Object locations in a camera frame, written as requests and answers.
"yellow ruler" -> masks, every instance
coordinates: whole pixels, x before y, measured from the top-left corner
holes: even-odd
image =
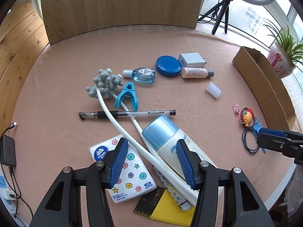
[[[165,223],[190,226],[194,207],[182,211],[169,192],[157,186],[156,189],[141,197],[134,212]]]

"pen grip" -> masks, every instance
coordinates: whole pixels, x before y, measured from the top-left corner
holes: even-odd
[[[115,119],[118,117],[118,111],[110,111],[110,113],[113,115]],[[97,117],[98,119],[107,119],[107,115],[104,111],[98,111]]]

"yellow circle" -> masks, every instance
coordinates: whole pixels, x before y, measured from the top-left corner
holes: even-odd
[[[127,184],[126,184],[126,187],[127,187],[128,189],[130,189],[130,188],[132,187],[132,184],[131,184],[131,183],[127,183]]]

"wood panel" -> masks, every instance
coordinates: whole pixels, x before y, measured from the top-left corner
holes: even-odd
[[[20,48],[0,80],[0,130],[4,130],[12,122],[24,81],[47,43],[46,31],[42,25]]]
[[[161,24],[195,28],[201,0],[41,0],[50,44],[112,26]]]
[[[18,25],[32,12],[34,12],[34,8],[30,1],[25,1],[21,4],[13,6],[0,26],[0,42],[16,25]]]
[[[18,50],[41,25],[43,21],[32,12],[0,42],[0,79]]]

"yellow star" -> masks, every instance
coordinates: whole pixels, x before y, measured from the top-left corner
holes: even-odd
[[[113,191],[114,193],[118,193],[118,190],[119,190],[119,189],[116,189],[115,187],[112,189],[112,191]]]

